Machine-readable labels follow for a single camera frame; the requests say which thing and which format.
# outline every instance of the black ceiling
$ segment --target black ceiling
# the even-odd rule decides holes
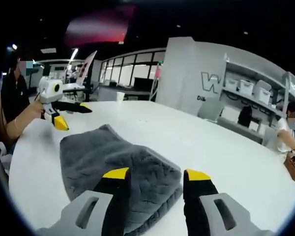
[[[73,6],[68,9],[43,4],[28,7],[25,14],[19,14],[16,27],[9,26],[8,41],[18,45],[21,53],[26,53],[35,60],[69,59],[72,50],[63,41],[70,20],[96,9],[117,6],[118,2],[120,1],[115,0],[95,7]],[[226,44],[251,51],[295,74],[293,1],[123,2],[137,6],[124,44],[103,42],[84,45],[79,48],[77,59],[85,59],[95,50],[98,50],[97,59],[106,59],[140,49],[166,47],[169,37],[192,36],[196,41]],[[49,47],[55,47],[57,53],[41,53],[40,49]]]

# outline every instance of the ceiling light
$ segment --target ceiling light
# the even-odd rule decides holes
[[[74,49],[74,51],[71,55],[70,61],[72,61],[75,58],[76,54],[78,53],[78,50],[79,50],[78,48]]]
[[[45,48],[40,50],[42,53],[56,53],[55,48]]]
[[[13,52],[13,48],[12,47],[6,47],[6,49],[9,51],[9,52]]]

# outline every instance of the woven basket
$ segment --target woven basket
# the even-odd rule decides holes
[[[295,181],[295,163],[290,159],[290,158],[286,158],[284,165],[286,167],[286,169],[289,171],[292,179]]]

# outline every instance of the white shirt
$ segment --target white shirt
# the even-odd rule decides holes
[[[288,131],[294,137],[294,132],[289,128],[289,124],[284,118],[280,118],[276,124],[276,137],[281,130]],[[276,139],[277,149],[280,152],[291,151],[291,149],[285,143],[283,143],[278,137]]]

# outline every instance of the woman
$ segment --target woman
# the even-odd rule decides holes
[[[26,62],[12,53],[10,73],[0,80],[0,140],[13,153],[17,138],[35,118],[40,118],[43,105],[35,100],[30,104],[25,74]]]
[[[287,106],[286,118],[280,118],[276,124],[277,149],[281,153],[295,153],[295,102]]]

